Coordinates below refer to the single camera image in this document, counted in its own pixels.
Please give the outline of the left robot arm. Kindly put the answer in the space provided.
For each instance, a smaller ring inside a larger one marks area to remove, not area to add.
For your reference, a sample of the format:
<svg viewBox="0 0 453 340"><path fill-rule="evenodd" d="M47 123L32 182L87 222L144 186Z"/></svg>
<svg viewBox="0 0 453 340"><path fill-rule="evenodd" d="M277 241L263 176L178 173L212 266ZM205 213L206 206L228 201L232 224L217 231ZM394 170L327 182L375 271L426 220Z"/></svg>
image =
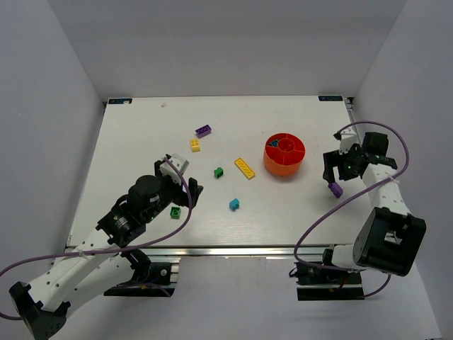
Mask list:
<svg viewBox="0 0 453 340"><path fill-rule="evenodd" d="M71 313L115 284L140 288L158 282L160 271L132 242L170 204L196 206L203 187L183 178L188 165L177 154L156 161L155 173L139 177L77 248L58 256L40 277L10 288L19 318L34 339L54 336Z"/></svg>

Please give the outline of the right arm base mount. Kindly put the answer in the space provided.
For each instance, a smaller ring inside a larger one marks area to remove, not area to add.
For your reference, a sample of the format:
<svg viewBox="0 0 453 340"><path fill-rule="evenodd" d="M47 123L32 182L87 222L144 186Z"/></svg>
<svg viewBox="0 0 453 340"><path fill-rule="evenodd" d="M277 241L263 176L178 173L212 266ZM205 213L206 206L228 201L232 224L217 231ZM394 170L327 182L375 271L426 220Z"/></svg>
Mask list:
<svg viewBox="0 0 453 340"><path fill-rule="evenodd" d="M361 272L352 245L301 247L289 277L297 284L299 301L364 300Z"/></svg>

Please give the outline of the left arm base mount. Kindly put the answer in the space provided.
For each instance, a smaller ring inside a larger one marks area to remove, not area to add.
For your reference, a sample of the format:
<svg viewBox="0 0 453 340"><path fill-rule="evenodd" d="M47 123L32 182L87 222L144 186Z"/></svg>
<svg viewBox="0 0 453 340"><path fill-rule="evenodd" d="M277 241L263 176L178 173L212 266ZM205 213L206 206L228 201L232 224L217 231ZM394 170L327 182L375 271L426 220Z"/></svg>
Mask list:
<svg viewBox="0 0 453 340"><path fill-rule="evenodd" d="M121 253L120 256L130 263L128 267L132 270L131 279L106 290L104 296L170 298L173 295L175 290L171 278L173 264L152 261L139 249Z"/></svg>

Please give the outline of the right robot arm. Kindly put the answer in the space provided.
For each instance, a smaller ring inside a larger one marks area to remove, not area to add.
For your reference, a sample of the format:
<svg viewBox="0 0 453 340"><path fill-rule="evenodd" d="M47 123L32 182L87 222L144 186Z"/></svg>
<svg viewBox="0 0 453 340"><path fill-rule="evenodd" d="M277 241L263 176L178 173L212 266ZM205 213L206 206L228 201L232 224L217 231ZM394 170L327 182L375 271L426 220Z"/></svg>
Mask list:
<svg viewBox="0 0 453 340"><path fill-rule="evenodd" d="M351 270L374 269L406 276L425 235L426 224L407 208L395 176L396 161L386 155L387 135L368 132L362 140L351 129L337 132L340 146L323 155L323 179L331 189L337 180L359 178L369 189L372 211L353 244L327 251L327 263Z"/></svg>

